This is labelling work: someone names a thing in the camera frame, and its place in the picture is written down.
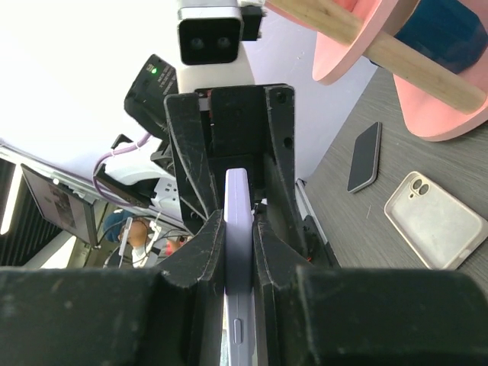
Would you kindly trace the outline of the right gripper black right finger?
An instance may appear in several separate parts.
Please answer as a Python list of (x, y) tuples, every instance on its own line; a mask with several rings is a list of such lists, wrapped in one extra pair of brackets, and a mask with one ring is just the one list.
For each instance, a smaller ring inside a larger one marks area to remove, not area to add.
[(487, 301), (456, 271), (324, 268), (253, 223), (260, 365), (485, 365)]

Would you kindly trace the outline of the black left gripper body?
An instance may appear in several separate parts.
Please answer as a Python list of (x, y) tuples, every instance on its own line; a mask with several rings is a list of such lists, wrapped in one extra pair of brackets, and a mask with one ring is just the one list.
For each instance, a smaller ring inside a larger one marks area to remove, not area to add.
[(269, 85), (195, 91), (202, 101), (208, 102), (201, 117), (210, 171), (220, 197), (224, 195), (226, 171), (234, 168), (247, 171), (251, 197), (266, 197), (264, 158), (270, 150), (266, 86)]

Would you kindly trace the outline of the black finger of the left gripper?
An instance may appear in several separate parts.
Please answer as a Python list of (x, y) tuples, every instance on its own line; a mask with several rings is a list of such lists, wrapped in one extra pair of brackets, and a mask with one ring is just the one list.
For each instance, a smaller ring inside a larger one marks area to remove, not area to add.
[(195, 93), (164, 100), (181, 218), (188, 229), (200, 229), (218, 209), (218, 193), (205, 149), (199, 98)]
[(295, 194), (294, 89), (265, 87), (270, 150), (264, 158), (268, 219), (277, 236), (299, 255), (307, 256), (302, 218)]

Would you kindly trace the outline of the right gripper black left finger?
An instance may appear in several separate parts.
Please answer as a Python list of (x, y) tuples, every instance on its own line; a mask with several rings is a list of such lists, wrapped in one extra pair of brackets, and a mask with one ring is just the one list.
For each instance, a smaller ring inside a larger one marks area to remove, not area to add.
[(5, 268), (3, 365), (217, 365), (223, 318), (223, 212), (158, 265)]

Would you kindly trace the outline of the lilac phone case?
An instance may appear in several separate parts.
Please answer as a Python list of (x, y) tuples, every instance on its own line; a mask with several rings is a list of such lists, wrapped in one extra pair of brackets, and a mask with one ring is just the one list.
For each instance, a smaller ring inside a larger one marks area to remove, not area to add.
[(230, 365), (251, 365), (254, 352), (252, 296), (253, 215), (247, 171), (226, 171), (224, 185), (225, 300)]

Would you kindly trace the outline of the white-edged black phone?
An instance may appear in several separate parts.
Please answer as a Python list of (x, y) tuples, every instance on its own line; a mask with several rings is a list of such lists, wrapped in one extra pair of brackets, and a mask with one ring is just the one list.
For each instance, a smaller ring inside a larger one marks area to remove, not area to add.
[(382, 126), (381, 122), (376, 122), (356, 138), (348, 175), (348, 193), (359, 192), (376, 180)]

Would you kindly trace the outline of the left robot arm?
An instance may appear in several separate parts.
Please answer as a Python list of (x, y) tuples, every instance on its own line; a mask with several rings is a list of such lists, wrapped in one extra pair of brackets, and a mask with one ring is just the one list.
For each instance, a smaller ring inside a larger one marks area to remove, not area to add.
[(157, 206), (156, 182), (175, 179), (184, 227), (196, 233), (223, 206), (226, 172), (243, 168), (251, 205), (267, 201), (277, 236), (306, 255), (294, 193), (294, 102), (286, 84), (238, 82), (183, 94), (175, 68), (151, 56), (124, 99), (126, 113), (149, 134), (149, 154), (137, 146), (129, 163), (123, 148), (130, 141), (119, 136), (115, 156), (96, 168), (95, 180), (148, 209)]

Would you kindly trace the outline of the beige phone case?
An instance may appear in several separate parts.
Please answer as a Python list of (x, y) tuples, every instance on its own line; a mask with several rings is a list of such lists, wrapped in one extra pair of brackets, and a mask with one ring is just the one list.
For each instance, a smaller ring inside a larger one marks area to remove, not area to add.
[(410, 172), (384, 214), (429, 269), (457, 269), (486, 239), (487, 220), (419, 172)]

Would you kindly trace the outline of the white power strip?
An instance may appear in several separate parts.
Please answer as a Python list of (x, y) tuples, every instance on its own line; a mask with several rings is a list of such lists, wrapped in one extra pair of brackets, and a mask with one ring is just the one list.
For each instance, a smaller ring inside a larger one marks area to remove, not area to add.
[(153, 191), (155, 197), (151, 201), (157, 209), (177, 210), (180, 208), (178, 186), (174, 178), (160, 178)]

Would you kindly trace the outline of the person in blue cap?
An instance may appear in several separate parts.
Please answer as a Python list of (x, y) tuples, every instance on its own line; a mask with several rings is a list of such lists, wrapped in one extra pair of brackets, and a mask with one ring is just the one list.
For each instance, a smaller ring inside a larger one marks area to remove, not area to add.
[(104, 238), (124, 249), (129, 247), (134, 268), (152, 267), (158, 255), (153, 251), (155, 240), (151, 223), (150, 217), (118, 209), (103, 221)]

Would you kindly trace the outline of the black computer monitor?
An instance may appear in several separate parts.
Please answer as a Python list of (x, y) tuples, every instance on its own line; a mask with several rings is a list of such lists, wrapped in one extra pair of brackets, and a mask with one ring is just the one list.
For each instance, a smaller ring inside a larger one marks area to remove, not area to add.
[(98, 244), (94, 204), (67, 186), (21, 164), (22, 174), (43, 218), (69, 232), (86, 244)]

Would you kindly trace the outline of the pink tiered wooden shelf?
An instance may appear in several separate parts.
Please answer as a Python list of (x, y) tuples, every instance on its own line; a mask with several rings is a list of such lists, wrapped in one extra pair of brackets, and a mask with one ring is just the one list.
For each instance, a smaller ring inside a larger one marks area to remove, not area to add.
[(459, 74), (394, 37), (419, 1), (268, 1), (268, 8), (317, 32), (313, 79), (339, 80), (361, 58), (393, 74), (407, 130), (450, 140), (487, 121), (487, 55)]

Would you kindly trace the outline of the dark blue cup on shelf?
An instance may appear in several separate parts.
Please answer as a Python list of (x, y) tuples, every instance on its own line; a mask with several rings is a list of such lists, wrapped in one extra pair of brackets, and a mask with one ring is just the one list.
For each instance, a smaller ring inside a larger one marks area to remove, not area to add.
[(473, 66), (487, 48), (481, 20), (457, 0), (420, 1), (394, 37), (454, 74)]

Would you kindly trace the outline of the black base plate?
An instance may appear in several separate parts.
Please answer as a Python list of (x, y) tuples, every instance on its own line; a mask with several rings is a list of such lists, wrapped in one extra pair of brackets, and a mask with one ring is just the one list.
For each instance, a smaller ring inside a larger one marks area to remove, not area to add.
[(319, 232), (316, 221), (310, 215), (303, 219), (303, 234), (307, 244), (307, 261), (325, 268), (339, 268), (339, 262), (327, 239)]

